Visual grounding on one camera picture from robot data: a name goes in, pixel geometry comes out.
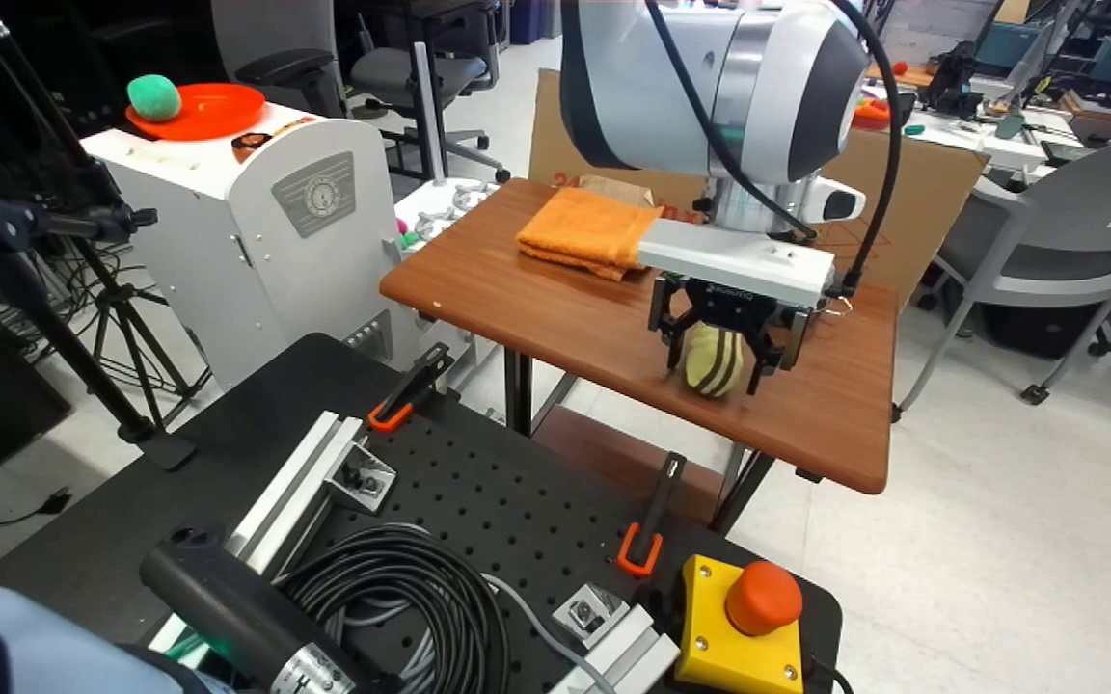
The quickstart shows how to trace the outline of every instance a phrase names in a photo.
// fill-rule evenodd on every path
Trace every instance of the yellow box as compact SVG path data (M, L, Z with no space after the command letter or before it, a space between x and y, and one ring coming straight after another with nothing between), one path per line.
M686 615L675 679L744 694L803 694L798 619L744 636L726 615L726 592L744 570L709 556L682 562Z

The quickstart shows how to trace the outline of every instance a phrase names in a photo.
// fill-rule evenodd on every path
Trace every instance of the orange cloth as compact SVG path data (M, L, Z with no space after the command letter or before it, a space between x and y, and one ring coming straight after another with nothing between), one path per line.
M561 188L517 236L522 253L584 267L621 282L637 268L637 242L660 209L619 204L589 188Z

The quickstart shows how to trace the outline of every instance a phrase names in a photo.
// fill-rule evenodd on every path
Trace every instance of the gray floor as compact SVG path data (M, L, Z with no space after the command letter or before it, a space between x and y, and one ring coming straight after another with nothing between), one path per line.
M449 116L452 125L486 125L517 174L535 64L556 64L556 43L511 48L503 83ZM187 344L175 314L152 319ZM894 389L935 340L936 319L902 319ZM962 344L894 427L889 492L810 486L783 467L733 529L744 547L843 598L843 670L858 690L1111 694L1111 361L1084 359L1030 408L1016 389L1038 368L980 340ZM130 462L98 399L61 364L49 373L77 408L0 470L4 517L59 486L89 492ZM497 393L494 361L467 399L497 411ZM571 403L692 457L726 457L722 438L594 385L579 385ZM0 556L36 529L0 531Z

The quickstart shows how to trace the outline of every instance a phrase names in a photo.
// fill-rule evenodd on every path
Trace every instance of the black cable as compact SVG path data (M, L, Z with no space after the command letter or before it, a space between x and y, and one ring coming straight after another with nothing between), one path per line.
M835 682L839 682L843 694L858 694L850 675L835 670Z
M70 489L61 486L39 510L21 511L21 517L0 517L0 529L22 524L22 520L36 520L36 517L59 517L66 506L70 506Z
M686 105L695 107L700 125L702 125L714 157L722 160L722 169L726 169L750 195L755 195L763 209L771 209L781 218L786 218L795 232L803 232L803 236L816 238L819 232L816 232L810 224L803 224L798 217L790 217L783 204L777 204L768 191L762 191L762 188L750 182L750 174L742 169L742 160L729 155L726 139L717 134L708 105L700 98L700 89L695 89L682 59L679 59L679 44L675 44L675 38L673 38L673 26L666 26L666 17L665 17L665 8L660 8L655 0L645 0L645 8L647 8L647 16L652 16L652 24L655 24L655 34L660 34L660 43L665 43L665 55L666 55L666 60L673 60L673 68L675 68L675 78L679 78L679 89L682 89ZM864 263L868 263L868 253L872 253L872 245L876 245L876 238L880 238L880 224L882 224L889 211L891 211L891 195L894 195L894 182L898 182L898 160L902 160L902 121L898 121L898 80L894 80L894 64L891 64L891 59L889 59L880 34L868 26L868 17L864 17L850 0L835 0L835 8L846 12L846 17L859 30L868 55L876 59L876 68L880 68L880 78L882 78L889 105L891 105L891 143L889 143L882 184L880 184L880 195L876 195L868 232L864 232L864 238L859 238L859 251L858 251L854 267L846 268L846 277L843 277L843 285L839 285L839 298L854 298L858 285L859 285L859 277L864 277Z
M889 218L891 199L894 199L894 182L898 182L898 166L902 166L902 121L898 121L898 80L894 80L894 64L891 64L889 44L868 26L868 17L858 12L854 0L835 0L835 8L859 30L859 38L864 38L864 44L880 68L880 83L889 89L889 107L891 107L889 174L880 182L876 209L872 209L868 232L859 238L859 251L839 285L839 298L854 298L859 277L864 277L868 253L880 238L880 224Z
M819 660L805 660L803 661L810 675L819 670L819 675L830 675L830 682L843 690L843 694L858 694L854 690L854 679L850 675L843 675L839 665L825 665L825 661L819 661Z
M679 44L675 44L675 38L673 38L673 26L666 26L666 17L665 17L660 0L645 0L645 12L647 12L647 17L655 24L655 34L660 34L665 55L666 55L666 60L673 60L673 68L675 68L675 80L679 80L686 105L695 107L700 125L702 125L702 134L708 134L717 166L722 166L754 199L762 199L768 211L777 211L781 218L786 218L786 224L790 224L795 232L803 232L805 238L819 238L819 232L816 232L805 218L790 217L783 204L777 204L763 188L754 184L754 177L744 174L744 166L733 157L733 148L729 148L726 139L717 134L708 105L700 98L700 83L695 83L695 78L686 73L682 59L679 59Z
M278 591L305 605L324 629L346 642L350 625L367 614L394 615L390 605L409 605L425 615L431 661L416 690L511 690L507 619L467 562L431 538L400 529L354 535L330 556L278 579Z

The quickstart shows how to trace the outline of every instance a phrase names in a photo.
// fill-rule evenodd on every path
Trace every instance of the green ball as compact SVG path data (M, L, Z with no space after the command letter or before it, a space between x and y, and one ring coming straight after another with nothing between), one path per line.
M682 336L682 380L702 398L729 398L750 373L744 336L695 325Z
M126 83L126 98L142 119L175 119L180 110L180 92L166 73L138 73Z

